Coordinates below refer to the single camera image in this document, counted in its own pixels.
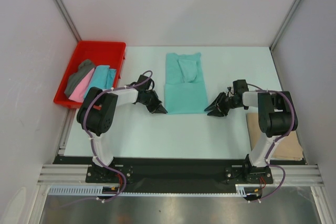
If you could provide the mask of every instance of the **gray floor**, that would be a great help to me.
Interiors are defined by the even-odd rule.
[[[309,187],[284,187],[261,204],[233,197],[118,197],[58,208],[79,198],[48,196],[40,224],[321,223]]]

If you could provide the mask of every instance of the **white table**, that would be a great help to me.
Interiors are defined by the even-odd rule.
[[[168,52],[202,54],[209,104],[237,79],[281,90],[267,47],[128,47],[119,86],[137,81],[140,74],[152,70],[155,91],[164,103]],[[144,105],[128,104],[116,109],[107,135],[115,157],[241,159],[250,152],[247,112],[257,109],[234,109],[226,118],[214,118],[206,114],[150,114]],[[88,136],[76,120],[64,155],[92,156]]]

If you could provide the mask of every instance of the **red plastic bin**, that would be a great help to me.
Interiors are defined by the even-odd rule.
[[[109,41],[80,41],[72,54],[69,65],[64,73],[61,84],[56,92],[54,103],[60,104],[70,109],[77,109],[81,103],[69,100],[64,94],[67,87],[69,76],[77,72],[79,64],[84,60],[90,59],[96,66],[110,65],[110,68],[116,69],[116,77],[113,82],[113,87],[118,85],[120,72],[123,61],[125,59],[124,42],[109,42]]]

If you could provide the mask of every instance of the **blue cloth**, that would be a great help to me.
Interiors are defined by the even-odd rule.
[[[110,69],[109,65],[99,65],[94,70],[93,76],[89,83],[88,89],[85,93],[85,97],[88,94],[90,88],[97,87],[99,89],[112,88],[114,78],[116,75],[115,69]]]
[[[205,113],[207,106],[201,54],[167,54],[164,107],[168,114]]]

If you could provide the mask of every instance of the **gray cloth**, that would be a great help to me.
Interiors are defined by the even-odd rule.
[[[73,93],[74,89],[80,83],[80,81],[91,71],[92,68],[95,68],[96,65],[89,59],[83,61],[78,66],[78,71],[70,75],[68,79],[67,87],[65,88],[64,94],[69,97]]]

